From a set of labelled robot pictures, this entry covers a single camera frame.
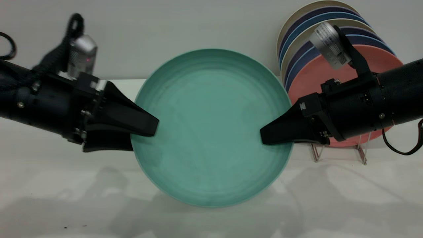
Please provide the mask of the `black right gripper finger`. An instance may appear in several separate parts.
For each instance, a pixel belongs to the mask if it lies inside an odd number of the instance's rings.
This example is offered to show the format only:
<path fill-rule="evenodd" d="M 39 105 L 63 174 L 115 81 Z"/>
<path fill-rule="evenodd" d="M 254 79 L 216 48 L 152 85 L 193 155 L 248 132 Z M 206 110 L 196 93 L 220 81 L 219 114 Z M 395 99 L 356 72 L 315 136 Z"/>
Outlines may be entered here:
<path fill-rule="evenodd" d="M 296 103 L 290 110 L 260 129 L 262 143 L 276 145 L 295 139 L 323 139 L 323 122 L 316 116 L 305 117 Z"/>
<path fill-rule="evenodd" d="M 295 139 L 295 143 L 311 143 L 320 145 L 330 145 L 330 139 Z"/>

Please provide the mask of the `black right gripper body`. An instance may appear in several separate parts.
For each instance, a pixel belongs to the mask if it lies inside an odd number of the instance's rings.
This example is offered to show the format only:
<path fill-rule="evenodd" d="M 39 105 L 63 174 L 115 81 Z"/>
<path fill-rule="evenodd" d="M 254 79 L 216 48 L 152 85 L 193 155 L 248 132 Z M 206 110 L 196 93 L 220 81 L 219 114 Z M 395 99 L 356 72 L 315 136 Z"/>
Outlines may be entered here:
<path fill-rule="evenodd" d="M 316 116 L 323 123 L 323 139 L 347 138 L 393 126 L 384 87 L 376 74 L 358 77 L 344 83 L 334 79 L 321 85 L 321 93 L 299 98 L 305 117 Z"/>

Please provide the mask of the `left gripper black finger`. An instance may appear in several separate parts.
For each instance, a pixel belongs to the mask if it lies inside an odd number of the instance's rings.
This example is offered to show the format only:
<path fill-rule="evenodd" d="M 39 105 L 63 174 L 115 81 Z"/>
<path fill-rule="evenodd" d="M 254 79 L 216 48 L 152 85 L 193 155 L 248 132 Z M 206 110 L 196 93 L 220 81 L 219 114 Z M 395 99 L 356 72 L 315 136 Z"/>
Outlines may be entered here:
<path fill-rule="evenodd" d="M 107 82 L 87 118 L 87 131 L 109 131 L 152 137 L 159 119 L 129 100 Z"/>
<path fill-rule="evenodd" d="M 129 126 L 115 126 L 99 130 L 83 130 L 83 152 L 103 150 L 133 151 Z"/>

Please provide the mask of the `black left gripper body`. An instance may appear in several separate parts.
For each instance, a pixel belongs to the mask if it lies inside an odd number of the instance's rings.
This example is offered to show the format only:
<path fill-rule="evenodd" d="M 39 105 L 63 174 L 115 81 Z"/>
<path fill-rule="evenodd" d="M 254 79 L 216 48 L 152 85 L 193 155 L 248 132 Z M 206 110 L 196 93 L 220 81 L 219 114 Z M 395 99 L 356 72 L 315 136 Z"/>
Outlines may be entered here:
<path fill-rule="evenodd" d="M 86 73 L 75 80 L 48 74 L 35 93 L 35 127 L 81 145 L 83 120 L 90 115 L 98 83 L 98 77 Z"/>

